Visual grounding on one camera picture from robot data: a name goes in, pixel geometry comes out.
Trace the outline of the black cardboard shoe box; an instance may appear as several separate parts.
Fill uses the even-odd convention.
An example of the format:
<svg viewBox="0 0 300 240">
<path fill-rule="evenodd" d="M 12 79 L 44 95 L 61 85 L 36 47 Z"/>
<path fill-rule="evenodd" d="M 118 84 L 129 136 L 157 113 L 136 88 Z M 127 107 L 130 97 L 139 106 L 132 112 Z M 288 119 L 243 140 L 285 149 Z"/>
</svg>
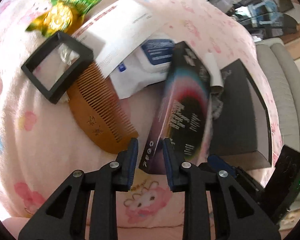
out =
<svg viewBox="0 0 300 240">
<path fill-rule="evenodd" d="M 246 171 L 272 165 L 270 121 L 266 103 L 241 60 L 221 70 L 223 107 L 213 122 L 209 152 Z"/>
</svg>

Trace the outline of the black rainbow screen protector box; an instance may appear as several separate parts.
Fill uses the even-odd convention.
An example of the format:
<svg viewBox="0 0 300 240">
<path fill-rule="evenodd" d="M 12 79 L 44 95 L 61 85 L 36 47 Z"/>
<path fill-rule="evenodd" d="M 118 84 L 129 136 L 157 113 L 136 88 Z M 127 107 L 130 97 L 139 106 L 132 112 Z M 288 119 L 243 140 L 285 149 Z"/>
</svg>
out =
<svg viewBox="0 0 300 240">
<path fill-rule="evenodd" d="M 185 42 L 175 45 L 160 105 L 154 116 L 139 169 L 165 174 L 163 140 L 195 163 L 200 155 L 210 99 L 210 73 Z"/>
</svg>

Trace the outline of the alcohol wipes pack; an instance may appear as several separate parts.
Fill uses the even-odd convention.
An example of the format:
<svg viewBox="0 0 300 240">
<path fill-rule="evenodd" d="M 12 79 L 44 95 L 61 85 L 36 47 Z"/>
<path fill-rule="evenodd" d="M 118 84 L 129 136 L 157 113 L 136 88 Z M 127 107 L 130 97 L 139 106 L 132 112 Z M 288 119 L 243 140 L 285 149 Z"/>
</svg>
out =
<svg viewBox="0 0 300 240">
<path fill-rule="evenodd" d="M 165 33 L 154 33 L 132 51 L 110 74 L 119 99 L 166 79 L 175 41 Z"/>
</svg>

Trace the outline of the pink cartoon print bedspread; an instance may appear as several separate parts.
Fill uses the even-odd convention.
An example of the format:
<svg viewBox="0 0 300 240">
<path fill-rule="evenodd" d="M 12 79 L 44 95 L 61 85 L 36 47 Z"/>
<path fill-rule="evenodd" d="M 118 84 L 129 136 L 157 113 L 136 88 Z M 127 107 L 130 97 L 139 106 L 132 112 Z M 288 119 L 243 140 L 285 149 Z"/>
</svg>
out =
<svg viewBox="0 0 300 240">
<path fill-rule="evenodd" d="M 135 0 L 163 16 L 163 31 L 189 42 L 203 56 L 212 52 L 220 68 L 241 60 L 265 99 L 273 159 L 283 146 L 279 117 L 252 36 L 206 0 Z M 0 3 L 0 205 L 12 217 L 30 217 L 76 169 L 89 172 L 114 159 L 78 127 L 67 103 L 51 104 L 21 70 L 43 42 L 26 32 L 48 0 Z"/>
</svg>

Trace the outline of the white cardboard tube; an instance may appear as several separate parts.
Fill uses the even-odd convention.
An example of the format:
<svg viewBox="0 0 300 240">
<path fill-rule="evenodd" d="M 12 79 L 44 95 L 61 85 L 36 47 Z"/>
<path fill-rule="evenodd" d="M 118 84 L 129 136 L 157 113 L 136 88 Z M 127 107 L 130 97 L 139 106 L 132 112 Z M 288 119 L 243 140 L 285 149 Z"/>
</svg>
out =
<svg viewBox="0 0 300 240">
<path fill-rule="evenodd" d="M 210 74 L 210 88 L 212 94 L 220 93 L 223 88 L 223 79 L 221 71 L 218 67 L 217 61 L 213 53 L 206 53 L 204 56 L 204 63 Z"/>
</svg>

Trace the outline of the grey upholstered headboard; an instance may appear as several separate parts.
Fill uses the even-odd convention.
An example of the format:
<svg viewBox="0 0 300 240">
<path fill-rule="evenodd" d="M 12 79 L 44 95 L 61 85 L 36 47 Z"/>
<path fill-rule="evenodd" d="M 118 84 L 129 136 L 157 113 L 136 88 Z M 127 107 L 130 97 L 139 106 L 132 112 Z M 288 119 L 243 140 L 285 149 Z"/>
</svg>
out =
<svg viewBox="0 0 300 240">
<path fill-rule="evenodd" d="M 256 42 L 256 52 L 274 97 L 282 143 L 300 152 L 300 72 L 280 38 Z"/>
</svg>

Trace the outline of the brown wooden comb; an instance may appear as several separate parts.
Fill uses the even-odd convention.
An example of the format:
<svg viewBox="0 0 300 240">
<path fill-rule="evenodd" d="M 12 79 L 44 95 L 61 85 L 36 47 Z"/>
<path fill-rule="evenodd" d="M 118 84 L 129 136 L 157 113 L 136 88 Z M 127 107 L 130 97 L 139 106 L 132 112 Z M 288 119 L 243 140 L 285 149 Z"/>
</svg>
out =
<svg viewBox="0 0 300 240">
<path fill-rule="evenodd" d="M 138 137 L 96 63 L 84 70 L 66 92 L 78 126 L 101 150 L 117 154 Z"/>
</svg>

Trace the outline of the white paper envelope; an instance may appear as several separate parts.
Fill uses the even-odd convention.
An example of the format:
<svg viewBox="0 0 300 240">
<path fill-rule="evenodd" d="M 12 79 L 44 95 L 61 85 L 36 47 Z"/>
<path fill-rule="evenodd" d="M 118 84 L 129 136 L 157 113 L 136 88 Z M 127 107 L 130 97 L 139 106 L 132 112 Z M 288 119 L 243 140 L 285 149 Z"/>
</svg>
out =
<svg viewBox="0 0 300 240">
<path fill-rule="evenodd" d="M 118 0 L 94 15 L 72 36 L 93 50 L 104 78 L 164 21 L 134 0 Z"/>
</svg>

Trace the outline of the black glass display cabinet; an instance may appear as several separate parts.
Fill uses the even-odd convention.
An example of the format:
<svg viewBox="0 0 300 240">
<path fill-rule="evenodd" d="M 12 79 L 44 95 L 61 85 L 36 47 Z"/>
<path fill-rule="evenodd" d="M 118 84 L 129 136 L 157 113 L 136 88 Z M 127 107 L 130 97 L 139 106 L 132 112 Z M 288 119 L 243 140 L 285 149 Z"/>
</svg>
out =
<svg viewBox="0 0 300 240">
<path fill-rule="evenodd" d="M 286 12 L 291 0 L 209 0 L 220 11 L 243 25 L 254 38 L 262 40 L 298 32 L 298 22 Z"/>
</svg>

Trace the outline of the green yellow snack packet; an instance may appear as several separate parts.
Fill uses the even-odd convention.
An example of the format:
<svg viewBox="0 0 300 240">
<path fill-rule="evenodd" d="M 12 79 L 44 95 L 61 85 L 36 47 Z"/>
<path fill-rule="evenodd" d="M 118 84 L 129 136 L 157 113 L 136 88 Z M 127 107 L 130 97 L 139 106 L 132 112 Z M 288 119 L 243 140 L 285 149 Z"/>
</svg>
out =
<svg viewBox="0 0 300 240">
<path fill-rule="evenodd" d="M 39 15 L 26 28 L 50 37 L 58 31 L 69 35 L 82 26 L 86 14 L 102 0 L 50 0 L 51 8 Z"/>
</svg>

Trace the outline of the small black square frame box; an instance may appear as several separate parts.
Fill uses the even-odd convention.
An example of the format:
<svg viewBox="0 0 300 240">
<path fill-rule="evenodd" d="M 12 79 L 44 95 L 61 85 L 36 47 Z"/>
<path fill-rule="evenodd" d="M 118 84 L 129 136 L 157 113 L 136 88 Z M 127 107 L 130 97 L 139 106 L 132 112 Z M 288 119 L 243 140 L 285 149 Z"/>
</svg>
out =
<svg viewBox="0 0 300 240">
<path fill-rule="evenodd" d="M 49 102 L 56 104 L 93 60 L 90 48 L 57 31 L 34 51 L 21 70 Z"/>
</svg>

